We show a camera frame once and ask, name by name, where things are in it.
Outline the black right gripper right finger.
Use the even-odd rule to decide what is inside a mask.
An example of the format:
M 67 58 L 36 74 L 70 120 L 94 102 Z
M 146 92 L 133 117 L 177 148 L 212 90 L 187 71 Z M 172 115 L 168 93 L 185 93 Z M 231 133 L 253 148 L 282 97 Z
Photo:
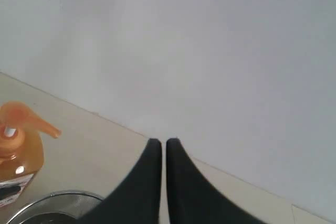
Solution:
M 166 142 L 166 194 L 170 223 L 263 223 L 218 191 L 177 138 Z

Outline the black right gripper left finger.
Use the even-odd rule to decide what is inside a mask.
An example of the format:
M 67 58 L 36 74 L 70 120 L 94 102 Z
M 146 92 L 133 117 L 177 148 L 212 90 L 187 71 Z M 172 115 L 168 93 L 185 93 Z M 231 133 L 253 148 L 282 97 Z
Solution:
M 118 187 L 76 223 L 159 223 L 161 182 L 162 145 L 151 138 Z

